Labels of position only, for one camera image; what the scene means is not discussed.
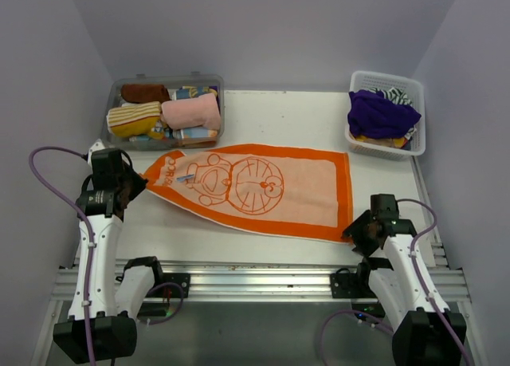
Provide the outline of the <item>orange white towel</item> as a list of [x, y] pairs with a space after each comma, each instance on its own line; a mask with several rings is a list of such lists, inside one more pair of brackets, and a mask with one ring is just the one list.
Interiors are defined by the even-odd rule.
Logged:
[[192, 214], [237, 230], [346, 242], [353, 221], [349, 157], [311, 148], [239, 144], [159, 157], [147, 189]]

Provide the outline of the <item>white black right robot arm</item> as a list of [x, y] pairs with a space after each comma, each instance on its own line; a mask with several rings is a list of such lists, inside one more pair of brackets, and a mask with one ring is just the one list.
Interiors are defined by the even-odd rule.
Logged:
[[423, 234], [401, 217], [398, 204], [394, 195], [372, 195], [370, 208], [343, 231], [363, 257], [354, 286], [382, 306], [395, 364], [468, 364], [465, 318], [442, 298], [418, 248]]

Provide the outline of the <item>pink terry towel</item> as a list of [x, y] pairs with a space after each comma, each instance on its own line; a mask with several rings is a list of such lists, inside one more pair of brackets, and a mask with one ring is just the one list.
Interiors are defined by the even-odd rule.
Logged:
[[173, 130], [204, 127], [219, 130], [222, 118], [213, 94], [184, 100], [170, 100], [161, 104], [162, 118]]

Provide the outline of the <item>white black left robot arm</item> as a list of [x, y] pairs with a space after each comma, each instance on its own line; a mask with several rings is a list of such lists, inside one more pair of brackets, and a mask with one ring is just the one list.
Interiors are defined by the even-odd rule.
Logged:
[[134, 258], [115, 283], [116, 250], [128, 204], [147, 185], [119, 148], [94, 144], [87, 160], [92, 174], [84, 181], [79, 208], [80, 265], [73, 302], [53, 340], [75, 364], [95, 364], [131, 356], [136, 347], [136, 317], [146, 295], [165, 289], [155, 257]]

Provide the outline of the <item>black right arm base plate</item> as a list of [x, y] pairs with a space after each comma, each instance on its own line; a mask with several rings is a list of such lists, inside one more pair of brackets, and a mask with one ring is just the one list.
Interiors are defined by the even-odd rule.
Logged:
[[334, 299], [375, 298], [375, 294], [359, 280], [357, 273], [349, 268], [342, 267], [330, 274], [329, 284]]

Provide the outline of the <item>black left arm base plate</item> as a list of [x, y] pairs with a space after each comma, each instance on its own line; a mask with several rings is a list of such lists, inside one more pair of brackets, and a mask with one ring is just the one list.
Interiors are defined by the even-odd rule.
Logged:
[[148, 291], [147, 297], [164, 300], [186, 299], [189, 295], [190, 285], [191, 275], [189, 273], [164, 273], [163, 277]]

